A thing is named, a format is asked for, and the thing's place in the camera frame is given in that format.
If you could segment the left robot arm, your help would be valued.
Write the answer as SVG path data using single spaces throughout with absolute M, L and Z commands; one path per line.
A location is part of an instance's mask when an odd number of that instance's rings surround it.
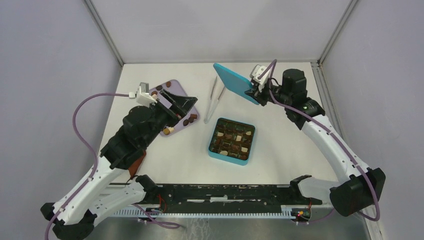
M 170 102 L 165 106 L 158 98 L 139 88 L 126 97 L 137 102 L 123 124 L 99 153 L 81 180 L 62 199 L 47 202 L 41 213 L 48 220 L 44 236 L 53 232 L 60 240 L 83 240 L 103 220 L 131 204 L 153 203 L 157 198 L 156 184 L 141 175 L 123 189 L 100 197 L 101 192 L 117 177 L 141 159 L 148 146 L 164 129 L 177 125 L 197 102 L 194 96 L 181 96 L 167 90 L 160 92 Z

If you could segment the teal box lid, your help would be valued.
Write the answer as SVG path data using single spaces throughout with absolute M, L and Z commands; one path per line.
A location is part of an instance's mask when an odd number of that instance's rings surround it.
M 246 91 L 249 91 L 253 88 L 253 84 L 248 78 L 230 70 L 229 68 L 219 63 L 214 63 L 213 68 L 215 69 L 224 86 L 230 92 L 235 93 L 236 95 L 252 102 L 255 105 L 259 105 L 259 103 L 254 98 L 245 93 Z

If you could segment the teal chocolate box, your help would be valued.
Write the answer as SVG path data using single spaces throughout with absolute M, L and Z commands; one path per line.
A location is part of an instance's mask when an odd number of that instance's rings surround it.
M 251 156 L 255 133 L 256 127 L 252 124 L 220 117 L 211 135 L 208 155 L 214 159 L 245 166 Z M 221 151 L 228 151 L 228 155 L 221 155 Z

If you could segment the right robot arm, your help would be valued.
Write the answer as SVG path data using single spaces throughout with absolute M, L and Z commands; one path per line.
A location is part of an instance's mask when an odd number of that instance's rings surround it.
M 312 140 L 337 178 L 328 181 L 299 177 L 294 180 L 295 187 L 288 191 L 289 199 L 295 204 L 317 199 L 330 203 L 344 217 L 358 213 L 370 221 L 379 221 L 384 172 L 370 168 L 341 139 L 321 105 L 308 97 L 303 71 L 285 70 L 282 83 L 277 85 L 273 84 L 272 72 L 270 68 L 256 66 L 250 74 L 252 87 L 245 94 L 262 106 L 273 103 L 283 107 L 287 118 Z

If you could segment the metal kitchen tongs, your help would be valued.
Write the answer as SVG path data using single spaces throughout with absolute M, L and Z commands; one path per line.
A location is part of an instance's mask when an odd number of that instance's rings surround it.
M 225 87 L 221 78 L 217 75 L 212 83 L 212 87 L 209 93 L 206 112 L 203 119 L 204 124 L 207 124 L 211 120 L 226 90 L 227 88 Z

